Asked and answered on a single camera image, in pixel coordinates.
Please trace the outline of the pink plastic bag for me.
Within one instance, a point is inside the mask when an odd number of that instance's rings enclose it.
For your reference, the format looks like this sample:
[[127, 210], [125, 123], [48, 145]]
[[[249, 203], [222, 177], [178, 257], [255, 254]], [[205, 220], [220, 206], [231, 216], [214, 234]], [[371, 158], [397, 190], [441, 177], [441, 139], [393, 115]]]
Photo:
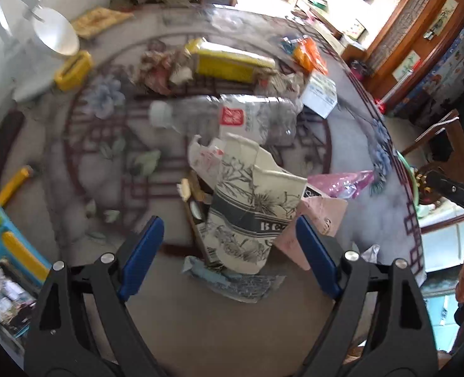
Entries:
[[316, 174], [308, 177], [308, 183], [330, 198], [354, 199], [374, 180], [372, 170], [354, 173]]

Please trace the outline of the pink paper box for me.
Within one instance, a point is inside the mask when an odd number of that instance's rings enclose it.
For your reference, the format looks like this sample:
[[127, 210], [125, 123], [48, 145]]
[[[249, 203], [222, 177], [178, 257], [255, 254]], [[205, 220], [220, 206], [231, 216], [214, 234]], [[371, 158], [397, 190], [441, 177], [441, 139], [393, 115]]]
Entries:
[[309, 270], [310, 264], [296, 236], [297, 218], [306, 215], [319, 233], [335, 237], [343, 221], [347, 207], [348, 202], [339, 198], [320, 196], [303, 198], [297, 206], [295, 218], [275, 239], [275, 247], [281, 250], [282, 253], [301, 269]]

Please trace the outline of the blue grey snack wrapper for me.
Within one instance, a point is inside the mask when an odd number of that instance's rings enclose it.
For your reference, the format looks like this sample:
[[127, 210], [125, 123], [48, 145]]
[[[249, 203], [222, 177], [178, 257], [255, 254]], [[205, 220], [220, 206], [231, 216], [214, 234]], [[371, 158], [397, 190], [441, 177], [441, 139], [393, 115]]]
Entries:
[[183, 260], [183, 274], [203, 282], [214, 293], [240, 303], [256, 304], [281, 287], [285, 276], [245, 275], [222, 265], [210, 267], [192, 255]]

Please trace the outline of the floral paper bag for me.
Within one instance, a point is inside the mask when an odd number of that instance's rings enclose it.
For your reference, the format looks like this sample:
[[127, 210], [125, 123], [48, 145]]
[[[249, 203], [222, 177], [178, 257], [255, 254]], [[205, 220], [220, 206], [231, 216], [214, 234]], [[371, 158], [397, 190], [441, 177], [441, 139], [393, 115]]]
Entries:
[[250, 139], [227, 134], [224, 143], [204, 244], [216, 262], [254, 275], [295, 217], [307, 180]]

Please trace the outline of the white red plastic wrapper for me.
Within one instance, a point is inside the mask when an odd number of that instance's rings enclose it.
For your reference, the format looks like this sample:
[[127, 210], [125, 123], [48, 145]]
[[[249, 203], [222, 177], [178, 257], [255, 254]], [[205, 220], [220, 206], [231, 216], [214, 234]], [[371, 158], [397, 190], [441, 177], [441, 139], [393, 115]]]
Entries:
[[210, 188], [216, 185], [224, 148], [225, 143], [219, 138], [212, 139], [208, 145], [202, 145], [199, 134], [189, 144], [189, 166]]

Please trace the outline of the clear plastic bottle red label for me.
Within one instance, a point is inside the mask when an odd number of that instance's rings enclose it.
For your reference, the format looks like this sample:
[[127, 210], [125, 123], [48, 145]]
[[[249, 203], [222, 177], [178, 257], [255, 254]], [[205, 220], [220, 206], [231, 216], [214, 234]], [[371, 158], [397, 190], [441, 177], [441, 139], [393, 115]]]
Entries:
[[173, 128], [203, 143], [236, 134], [259, 145], [292, 145], [297, 119], [303, 110], [299, 100], [250, 95], [189, 96], [172, 101], [152, 101], [150, 123]]

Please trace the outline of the red brown wrapper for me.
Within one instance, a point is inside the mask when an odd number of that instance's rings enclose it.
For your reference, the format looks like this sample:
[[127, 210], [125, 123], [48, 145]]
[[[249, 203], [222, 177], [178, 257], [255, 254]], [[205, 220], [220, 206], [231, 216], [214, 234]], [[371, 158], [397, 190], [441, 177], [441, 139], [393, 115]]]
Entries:
[[194, 78], [193, 62], [185, 48], [146, 50], [134, 74], [134, 83], [157, 94], [169, 96], [174, 87]]

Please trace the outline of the dark wooden chair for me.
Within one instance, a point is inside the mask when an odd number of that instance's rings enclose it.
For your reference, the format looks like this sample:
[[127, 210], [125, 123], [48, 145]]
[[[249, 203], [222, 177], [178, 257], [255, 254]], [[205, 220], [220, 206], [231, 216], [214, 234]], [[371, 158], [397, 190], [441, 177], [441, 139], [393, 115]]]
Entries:
[[437, 203], [441, 195], [427, 185], [427, 174], [434, 171], [464, 184], [464, 130], [457, 110], [447, 113], [430, 126], [401, 152], [405, 157], [416, 150], [430, 150], [430, 158], [420, 167], [414, 167], [414, 190], [418, 203]]

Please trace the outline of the blue yellow toy box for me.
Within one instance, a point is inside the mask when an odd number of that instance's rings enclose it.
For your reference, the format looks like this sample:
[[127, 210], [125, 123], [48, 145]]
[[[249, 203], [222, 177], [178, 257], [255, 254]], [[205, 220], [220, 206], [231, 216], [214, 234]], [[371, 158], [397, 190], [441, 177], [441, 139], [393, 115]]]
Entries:
[[0, 344], [18, 363], [50, 267], [0, 206]]

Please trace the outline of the white green carton box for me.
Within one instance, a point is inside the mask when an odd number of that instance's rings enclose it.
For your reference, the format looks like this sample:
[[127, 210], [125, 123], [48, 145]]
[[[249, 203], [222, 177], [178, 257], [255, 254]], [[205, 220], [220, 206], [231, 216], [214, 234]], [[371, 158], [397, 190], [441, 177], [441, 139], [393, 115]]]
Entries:
[[311, 72], [304, 92], [300, 96], [305, 107], [327, 119], [337, 105], [337, 88], [333, 80], [318, 71]]

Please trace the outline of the wooden tv cabinet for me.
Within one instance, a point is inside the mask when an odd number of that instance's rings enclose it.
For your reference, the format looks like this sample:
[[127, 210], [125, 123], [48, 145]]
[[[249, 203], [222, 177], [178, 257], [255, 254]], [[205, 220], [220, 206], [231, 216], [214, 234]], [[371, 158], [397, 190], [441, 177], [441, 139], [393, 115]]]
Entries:
[[299, 0], [296, 7], [311, 18], [314, 28], [346, 63], [365, 59], [366, 49], [344, 32], [346, 23], [343, 19], [339, 19], [335, 13], [316, 7], [308, 0]]

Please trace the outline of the dark brown case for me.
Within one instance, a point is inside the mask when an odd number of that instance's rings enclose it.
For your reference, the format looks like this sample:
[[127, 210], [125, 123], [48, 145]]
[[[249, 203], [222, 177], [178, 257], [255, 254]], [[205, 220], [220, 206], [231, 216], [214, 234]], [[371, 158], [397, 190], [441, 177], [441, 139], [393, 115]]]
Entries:
[[0, 124], [0, 180], [6, 160], [24, 124], [25, 116], [18, 110], [8, 112]]

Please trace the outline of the orange plastic bag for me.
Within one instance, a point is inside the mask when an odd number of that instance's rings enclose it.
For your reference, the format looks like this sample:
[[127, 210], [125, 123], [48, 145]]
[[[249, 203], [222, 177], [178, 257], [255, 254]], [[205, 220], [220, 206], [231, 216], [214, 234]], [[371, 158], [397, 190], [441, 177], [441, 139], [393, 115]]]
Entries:
[[306, 74], [319, 72], [325, 76], [328, 75], [326, 62], [322, 59], [318, 46], [312, 37], [284, 37], [281, 40], [281, 47], [288, 55], [293, 57]]

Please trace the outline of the yellow cardboard box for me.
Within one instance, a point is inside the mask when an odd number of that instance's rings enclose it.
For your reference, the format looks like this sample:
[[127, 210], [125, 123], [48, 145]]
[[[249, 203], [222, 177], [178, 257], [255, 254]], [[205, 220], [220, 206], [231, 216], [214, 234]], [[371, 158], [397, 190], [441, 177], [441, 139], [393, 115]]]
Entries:
[[257, 70], [276, 68], [272, 58], [212, 43], [204, 37], [189, 41], [185, 49], [194, 61], [195, 72], [210, 78], [252, 84]]

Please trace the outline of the white desk lamp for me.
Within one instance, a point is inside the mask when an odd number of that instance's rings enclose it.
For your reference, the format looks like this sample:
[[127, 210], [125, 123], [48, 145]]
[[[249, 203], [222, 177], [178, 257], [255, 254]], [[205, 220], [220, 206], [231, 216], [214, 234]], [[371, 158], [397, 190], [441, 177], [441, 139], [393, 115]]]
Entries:
[[18, 103], [41, 96], [54, 84], [55, 73], [80, 50], [70, 22], [44, 0], [20, 0], [23, 19], [17, 31], [0, 3], [0, 38], [4, 43], [13, 82], [12, 99]]

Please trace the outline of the yellow patterned cushion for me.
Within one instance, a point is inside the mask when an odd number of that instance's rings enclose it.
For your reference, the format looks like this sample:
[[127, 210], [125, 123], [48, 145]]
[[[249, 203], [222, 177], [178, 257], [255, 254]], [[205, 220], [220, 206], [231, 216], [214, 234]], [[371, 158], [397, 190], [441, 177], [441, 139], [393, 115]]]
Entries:
[[104, 7], [94, 8], [71, 22], [78, 37], [89, 40], [97, 37], [103, 31], [118, 25], [134, 14], [112, 10]]

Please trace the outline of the yellow handled tool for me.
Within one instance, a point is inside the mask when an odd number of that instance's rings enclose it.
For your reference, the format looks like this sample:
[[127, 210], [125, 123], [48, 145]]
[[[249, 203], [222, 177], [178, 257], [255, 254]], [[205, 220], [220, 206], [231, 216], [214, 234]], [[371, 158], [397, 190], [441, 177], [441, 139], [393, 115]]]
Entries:
[[29, 165], [26, 164], [22, 166], [18, 170], [16, 174], [12, 176], [12, 178], [4, 185], [4, 187], [0, 191], [0, 207], [4, 208], [6, 204], [11, 200], [14, 194], [18, 191], [18, 189], [33, 175], [35, 171]]

